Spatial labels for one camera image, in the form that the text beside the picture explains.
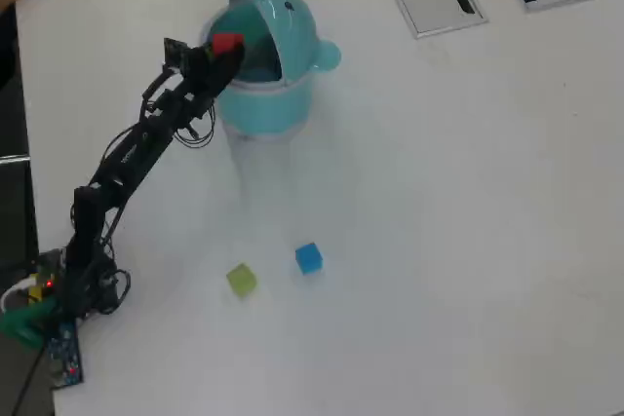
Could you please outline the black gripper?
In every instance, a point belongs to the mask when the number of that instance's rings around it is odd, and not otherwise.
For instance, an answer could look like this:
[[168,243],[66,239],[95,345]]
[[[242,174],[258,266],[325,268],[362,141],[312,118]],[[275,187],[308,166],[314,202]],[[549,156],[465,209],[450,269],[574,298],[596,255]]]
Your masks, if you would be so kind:
[[[213,106],[215,95],[220,95],[237,76],[244,58],[244,48],[215,57],[210,44],[187,49],[183,53],[184,79],[161,94],[159,109],[175,112],[178,118],[203,118]],[[205,83],[186,78],[205,78]]]

